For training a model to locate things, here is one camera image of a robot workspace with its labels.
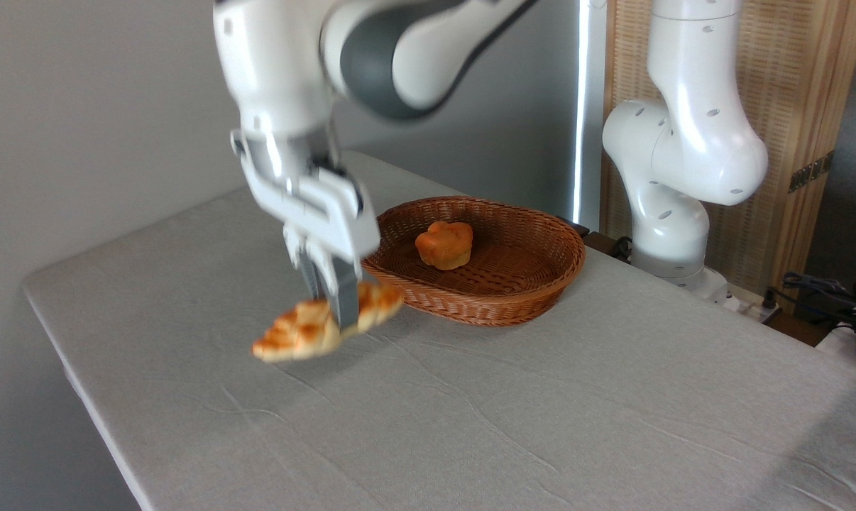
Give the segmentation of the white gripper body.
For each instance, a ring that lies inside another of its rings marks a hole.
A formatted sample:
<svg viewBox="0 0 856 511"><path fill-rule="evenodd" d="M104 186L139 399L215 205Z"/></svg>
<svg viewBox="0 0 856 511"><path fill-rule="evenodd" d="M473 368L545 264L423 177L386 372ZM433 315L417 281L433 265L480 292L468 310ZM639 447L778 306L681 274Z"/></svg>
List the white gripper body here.
<svg viewBox="0 0 856 511"><path fill-rule="evenodd" d="M282 139L234 129L231 145L258 206L303 239L350 264L379 247L370 197L339 166L325 133Z"/></svg>

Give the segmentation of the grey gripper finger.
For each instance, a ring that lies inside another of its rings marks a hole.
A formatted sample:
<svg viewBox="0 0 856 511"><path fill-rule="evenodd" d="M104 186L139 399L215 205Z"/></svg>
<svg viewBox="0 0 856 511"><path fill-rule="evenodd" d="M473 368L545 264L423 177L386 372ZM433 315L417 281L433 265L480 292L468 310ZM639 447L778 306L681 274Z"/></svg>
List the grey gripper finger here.
<svg viewBox="0 0 856 511"><path fill-rule="evenodd" d="M315 245L314 272L317 295L327 298L339 329L343 331L355 326L359 317L359 266Z"/></svg>
<svg viewBox="0 0 856 511"><path fill-rule="evenodd" d="M283 224L283 239L292 265L301 272L312 299L324 297L317 267L307 252L306 238L292 224Z"/></svg>

